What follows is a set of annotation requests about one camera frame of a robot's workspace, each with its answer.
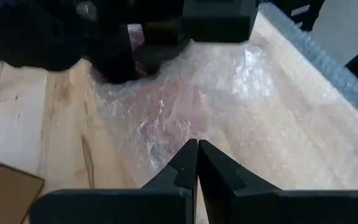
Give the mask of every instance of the wooden surface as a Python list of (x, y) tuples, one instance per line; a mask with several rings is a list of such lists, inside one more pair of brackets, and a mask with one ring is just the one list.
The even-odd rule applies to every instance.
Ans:
[[(260, 14), (251, 39), (268, 49), (280, 93), (251, 105), (260, 133), (246, 137), (267, 136), (253, 142), (260, 150), (227, 153), (286, 189), (358, 188), (358, 112)], [(0, 162), (44, 178), (44, 193), (134, 186), (97, 114), (89, 66), (48, 73), (0, 63)]]

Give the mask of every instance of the bubble wrap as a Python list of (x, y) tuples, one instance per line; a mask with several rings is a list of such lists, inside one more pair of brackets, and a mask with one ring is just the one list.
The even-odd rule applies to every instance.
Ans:
[(91, 73), (115, 150), (139, 187), (196, 138), (280, 188), (358, 188), (358, 112), (323, 76), (284, 73), (261, 39), (191, 42), (156, 77), (123, 85)]

